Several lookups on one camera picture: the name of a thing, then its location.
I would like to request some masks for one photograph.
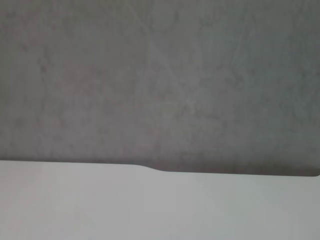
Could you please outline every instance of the textured wall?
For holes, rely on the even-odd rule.
[[[314,175],[320,1],[1,0],[0,156]]]

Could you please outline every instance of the gray surface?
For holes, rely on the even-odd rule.
[[[0,156],[314,175],[319,22],[318,0],[0,0]]]

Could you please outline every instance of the white surface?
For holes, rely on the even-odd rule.
[[[320,178],[0,161],[1,240],[319,240]]]

